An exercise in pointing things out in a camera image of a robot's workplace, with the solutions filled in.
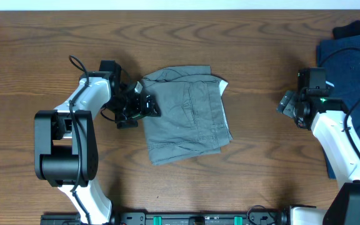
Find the black folded garment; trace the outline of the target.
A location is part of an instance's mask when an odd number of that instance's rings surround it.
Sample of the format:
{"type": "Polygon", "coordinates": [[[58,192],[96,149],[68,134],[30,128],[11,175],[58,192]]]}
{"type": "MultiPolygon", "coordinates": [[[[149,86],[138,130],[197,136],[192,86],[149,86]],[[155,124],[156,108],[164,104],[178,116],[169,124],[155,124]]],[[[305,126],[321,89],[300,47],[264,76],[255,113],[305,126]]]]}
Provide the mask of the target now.
{"type": "Polygon", "coordinates": [[[334,39],[350,38],[360,35],[360,20],[341,27],[335,27],[332,30],[334,39]]]}

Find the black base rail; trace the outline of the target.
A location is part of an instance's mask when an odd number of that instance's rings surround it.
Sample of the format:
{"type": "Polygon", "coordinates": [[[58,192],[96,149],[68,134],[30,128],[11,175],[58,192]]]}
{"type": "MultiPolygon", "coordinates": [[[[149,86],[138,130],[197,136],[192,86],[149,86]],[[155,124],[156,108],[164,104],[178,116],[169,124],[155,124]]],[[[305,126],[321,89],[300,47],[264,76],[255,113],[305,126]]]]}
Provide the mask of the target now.
{"type": "Polygon", "coordinates": [[[150,214],[127,212],[115,216],[109,224],[116,225],[287,225],[291,220],[286,211],[252,209],[241,214],[150,214]]]}

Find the dark blue folded garment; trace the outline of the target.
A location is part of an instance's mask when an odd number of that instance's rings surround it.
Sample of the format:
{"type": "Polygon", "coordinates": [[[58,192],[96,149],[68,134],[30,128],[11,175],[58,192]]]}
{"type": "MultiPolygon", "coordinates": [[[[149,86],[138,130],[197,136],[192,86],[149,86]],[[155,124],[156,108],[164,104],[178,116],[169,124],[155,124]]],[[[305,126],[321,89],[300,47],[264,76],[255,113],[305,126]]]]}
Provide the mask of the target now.
{"type": "MultiPolygon", "coordinates": [[[[326,79],[334,84],[331,96],[343,99],[348,108],[360,98],[360,35],[324,40],[316,48],[317,64],[326,68],[326,79]]],[[[360,103],[351,113],[360,138],[360,103]]]]}

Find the grey shorts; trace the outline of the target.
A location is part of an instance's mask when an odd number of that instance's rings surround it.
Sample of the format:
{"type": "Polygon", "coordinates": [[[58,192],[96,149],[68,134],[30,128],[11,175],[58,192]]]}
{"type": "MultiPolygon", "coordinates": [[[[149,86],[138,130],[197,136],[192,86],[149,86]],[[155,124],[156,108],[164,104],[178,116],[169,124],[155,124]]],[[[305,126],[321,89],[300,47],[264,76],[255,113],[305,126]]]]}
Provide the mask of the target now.
{"type": "Polygon", "coordinates": [[[210,66],[166,67],[141,84],[161,113],[142,120],[153,165],[218,154],[232,140],[222,101],[228,82],[210,66]]]}

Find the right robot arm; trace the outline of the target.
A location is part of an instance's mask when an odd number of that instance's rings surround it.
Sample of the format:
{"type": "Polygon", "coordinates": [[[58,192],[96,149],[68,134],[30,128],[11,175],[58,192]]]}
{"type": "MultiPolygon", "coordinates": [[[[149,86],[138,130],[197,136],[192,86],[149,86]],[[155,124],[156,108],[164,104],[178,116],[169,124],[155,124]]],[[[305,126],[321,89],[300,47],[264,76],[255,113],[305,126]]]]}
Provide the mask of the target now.
{"type": "Polygon", "coordinates": [[[341,99],[287,91],[277,111],[310,130],[332,167],[339,192],[328,209],[290,206],[283,224],[360,224],[360,139],[341,99]]]}

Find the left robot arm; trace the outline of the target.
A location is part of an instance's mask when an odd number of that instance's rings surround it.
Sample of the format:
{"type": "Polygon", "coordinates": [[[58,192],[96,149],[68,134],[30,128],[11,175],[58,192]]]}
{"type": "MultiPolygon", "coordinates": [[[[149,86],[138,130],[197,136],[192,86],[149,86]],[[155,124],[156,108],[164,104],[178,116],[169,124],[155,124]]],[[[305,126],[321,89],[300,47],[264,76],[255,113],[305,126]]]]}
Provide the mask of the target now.
{"type": "Polygon", "coordinates": [[[133,128],[138,120],[160,115],[155,98],[143,85],[120,83],[121,72],[84,73],[71,96],[53,110],[34,117],[36,176],[57,187],[74,204],[82,224],[111,224],[113,204],[96,177],[98,147],[94,119],[102,110],[114,113],[117,128],[133,128]]]}

